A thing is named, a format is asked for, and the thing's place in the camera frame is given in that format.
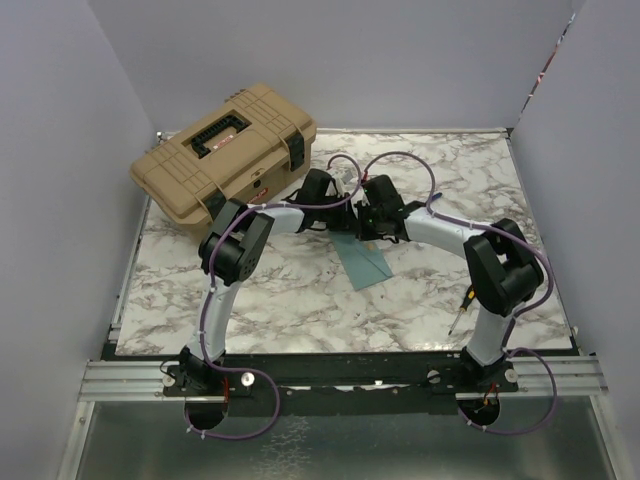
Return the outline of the yellow black screwdriver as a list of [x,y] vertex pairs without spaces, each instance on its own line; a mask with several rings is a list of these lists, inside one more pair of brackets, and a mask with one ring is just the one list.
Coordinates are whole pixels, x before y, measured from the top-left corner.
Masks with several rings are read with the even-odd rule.
[[462,300],[460,306],[458,307],[458,313],[457,313],[453,323],[449,327],[448,335],[451,335],[453,333],[453,331],[456,328],[456,325],[459,323],[459,320],[460,320],[461,316],[467,311],[467,309],[471,305],[471,303],[472,303],[474,298],[475,298],[474,288],[472,286],[469,286],[467,288],[466,292],[465,292],[465,295],[463,297],[463,300]]

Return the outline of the tan plastic toolbox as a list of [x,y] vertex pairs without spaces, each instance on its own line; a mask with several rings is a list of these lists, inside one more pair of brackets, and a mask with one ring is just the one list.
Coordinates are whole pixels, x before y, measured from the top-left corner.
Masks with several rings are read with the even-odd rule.
[[310,168],[317,125],[256,84],[132,163],[130,176],[181,230],[200,237],[231,198],[271,200]]

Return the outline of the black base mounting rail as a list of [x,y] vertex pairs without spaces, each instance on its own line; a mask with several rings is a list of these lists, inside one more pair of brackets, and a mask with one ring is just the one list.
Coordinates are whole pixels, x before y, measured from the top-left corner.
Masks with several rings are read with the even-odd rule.
[[575,353],[519,351],[480,381],[465,375],[460,354],[229,354],[221,364],[245,374],[205,390],[176,385],[178,355],[157,361],[164,396],[206,416],[454,415],[464,402],[493,407],[511,397],[579,395],[598,384],[594,359]]

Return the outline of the light blue envelope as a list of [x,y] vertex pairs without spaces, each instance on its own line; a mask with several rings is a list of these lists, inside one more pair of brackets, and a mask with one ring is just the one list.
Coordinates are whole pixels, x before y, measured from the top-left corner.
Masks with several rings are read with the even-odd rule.
[[374,242],[363,242],[348,233],[331,232],[329,238],[355,291],[393,277],[383,253]]

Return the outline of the aluminium frame rail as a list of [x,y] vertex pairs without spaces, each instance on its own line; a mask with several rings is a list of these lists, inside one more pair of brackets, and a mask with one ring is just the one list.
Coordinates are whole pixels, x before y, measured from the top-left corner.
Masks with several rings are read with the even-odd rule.
[[158,361],[90,361],[81,380],[58,479],[148,478],[180,399],[164,396]]

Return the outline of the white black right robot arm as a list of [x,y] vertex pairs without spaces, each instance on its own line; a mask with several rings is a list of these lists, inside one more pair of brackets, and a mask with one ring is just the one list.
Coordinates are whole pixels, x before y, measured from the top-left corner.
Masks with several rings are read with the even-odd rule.
[[366,181],[363,191],[356,210],[365,239],[424,243],[466,260],[480,309],[471,340],[460,354],[459,378],[467,389],[483,390],[505,361],[516,309],[543,281],[540,263],[519,225],[509,218],[474,223],[436,212],[423,202],[406,203],[387,175]]

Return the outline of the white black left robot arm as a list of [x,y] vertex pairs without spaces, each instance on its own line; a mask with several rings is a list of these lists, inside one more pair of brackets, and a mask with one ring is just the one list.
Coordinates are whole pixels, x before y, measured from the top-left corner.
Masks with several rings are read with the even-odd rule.
[[291,199],[267,204],[226,201],[198,249],[207,283],[194,333],[171,374],[178,387],[206,395],[222,387],[229,375],[245,374],[223,366],[220,359],[236,297],[269,238],[298,234],[317,223],[350,228],[355,221],[354,195],[344,192],[328,172],[312,169]]

